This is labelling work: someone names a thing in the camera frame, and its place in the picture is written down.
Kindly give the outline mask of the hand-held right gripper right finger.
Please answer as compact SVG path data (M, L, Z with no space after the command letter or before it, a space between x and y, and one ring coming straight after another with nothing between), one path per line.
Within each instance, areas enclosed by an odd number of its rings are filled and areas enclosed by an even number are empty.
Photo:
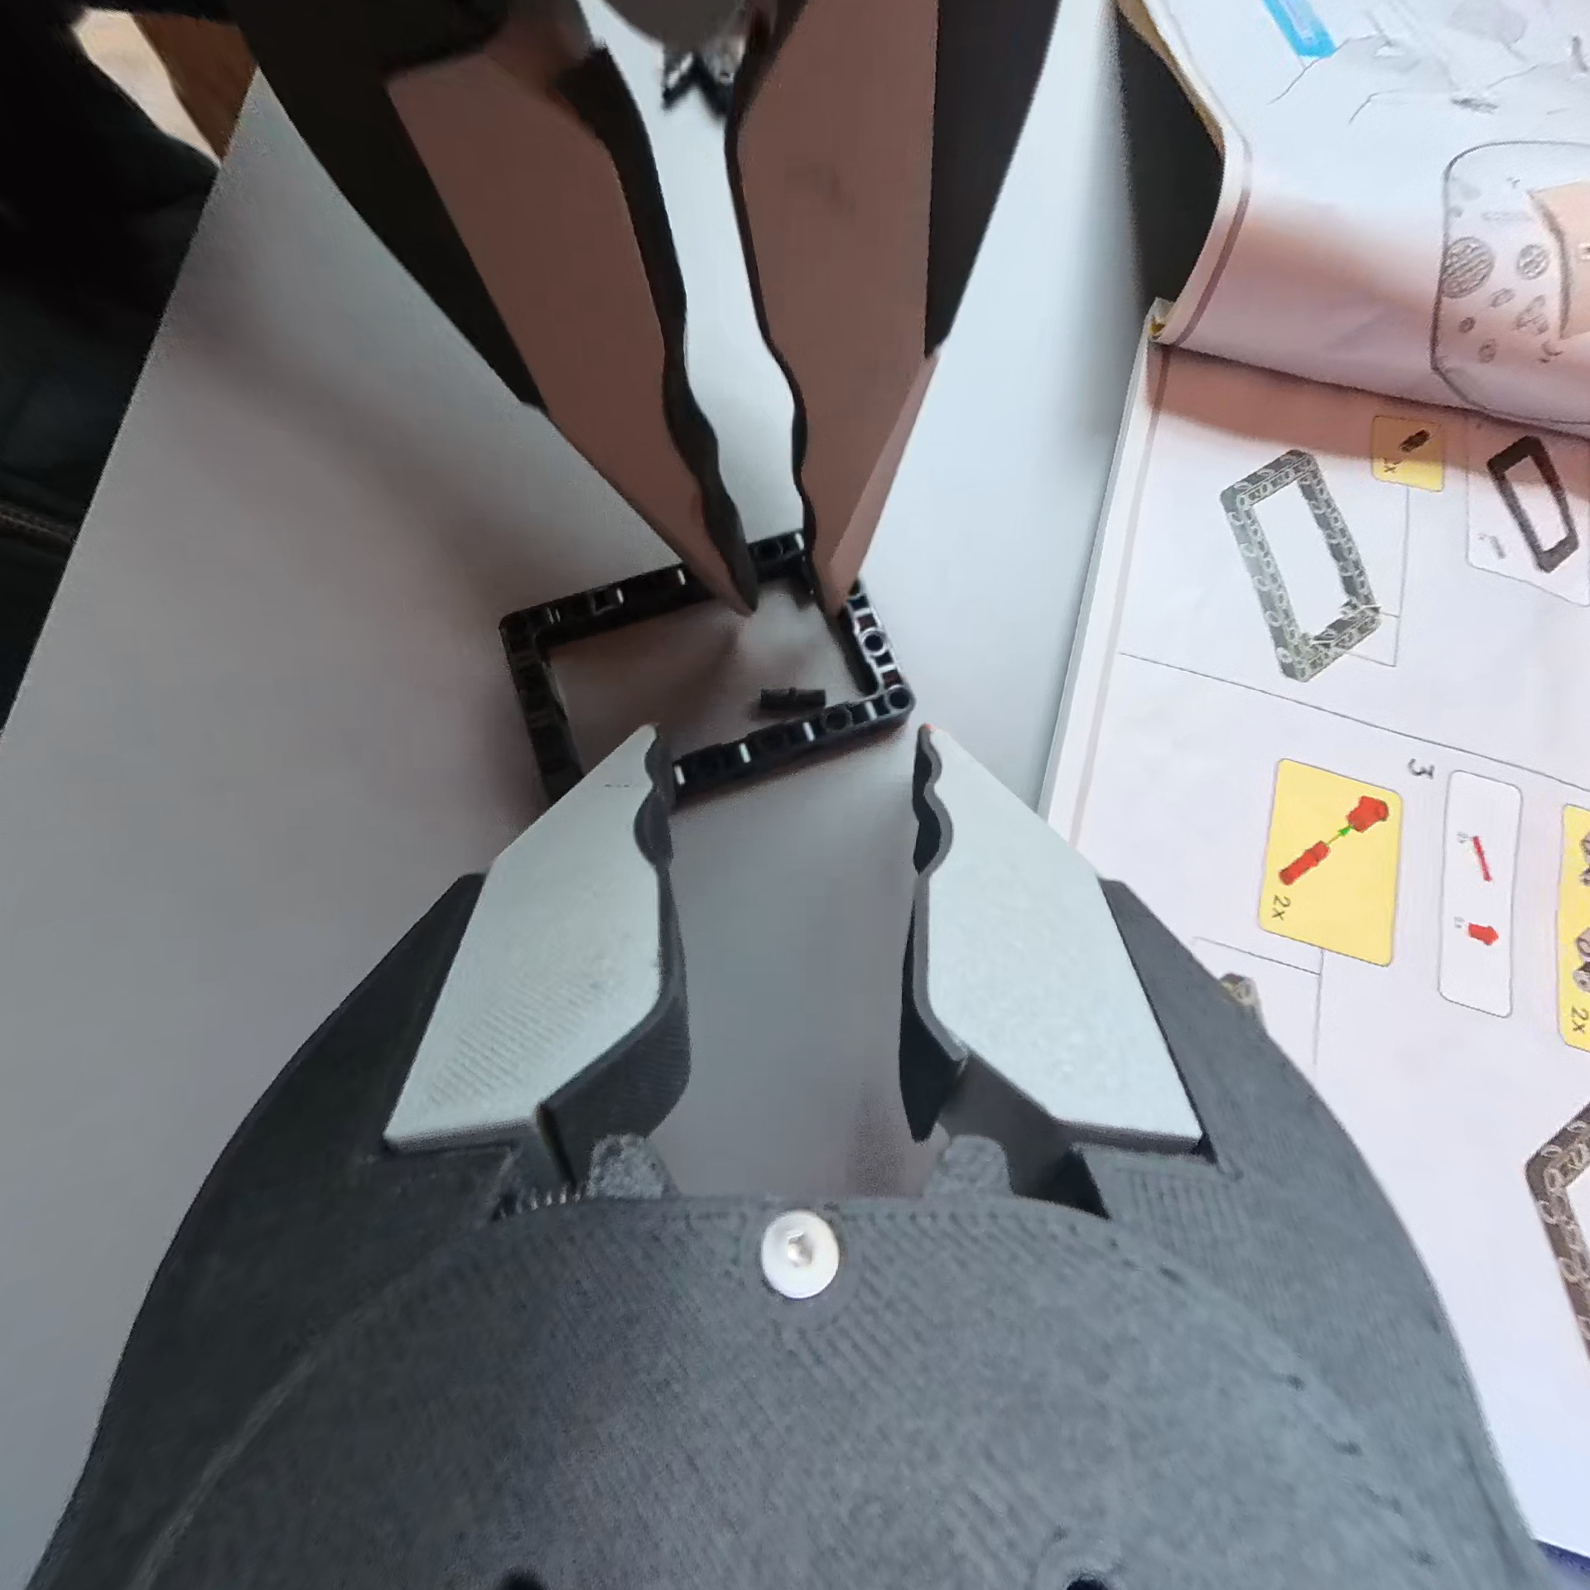
M1100 874L943 728L918 730L901 974L909 1135L1181 1152L1199 1112Z

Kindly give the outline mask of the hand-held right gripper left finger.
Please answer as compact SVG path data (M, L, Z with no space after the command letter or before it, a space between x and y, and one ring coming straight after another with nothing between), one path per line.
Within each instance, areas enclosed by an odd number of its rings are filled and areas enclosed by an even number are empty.
M636 728L487 868L385 1145L517 1147L538 1184L587 1181L689 1082L670 883L672 768Z

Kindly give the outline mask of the black rectangular lego frame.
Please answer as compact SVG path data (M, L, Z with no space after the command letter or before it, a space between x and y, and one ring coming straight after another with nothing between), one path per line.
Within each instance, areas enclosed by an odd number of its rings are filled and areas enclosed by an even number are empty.
M555 677L553 652L710 601L704 581L676 562L617 582L580 588L500 618L510 683L549 804L559 802L585 776ZM850 586L828 624L848 666L852 696L828 702L810 715L773 717L739 740L684 753L670 766L672 802L699 802L742 783L759 783L905 724L916 696L862 582Z

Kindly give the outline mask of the black zippered bag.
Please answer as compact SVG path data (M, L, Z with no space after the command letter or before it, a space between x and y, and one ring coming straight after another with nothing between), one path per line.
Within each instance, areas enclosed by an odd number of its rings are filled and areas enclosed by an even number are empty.
M2 715L216 175L86 51L89 3L2 3Z

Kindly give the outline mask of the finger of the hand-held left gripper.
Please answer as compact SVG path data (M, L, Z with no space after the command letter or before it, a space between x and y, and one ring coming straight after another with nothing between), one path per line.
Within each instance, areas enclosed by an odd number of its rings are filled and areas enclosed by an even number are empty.
M385 87L549 423L706 586L761 579L687 369L642 111L598 43L392 43Z
M941 7L754 3L727 128L754 308L792 401L812 577L837 615L937 353L928 221Z

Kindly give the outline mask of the lego instruction booklet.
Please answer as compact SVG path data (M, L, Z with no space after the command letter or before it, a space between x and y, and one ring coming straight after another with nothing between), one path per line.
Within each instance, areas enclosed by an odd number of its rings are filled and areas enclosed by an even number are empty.
M1047 815L1259 1001L1587 1578L1588 3L1119 3L1151 310Z

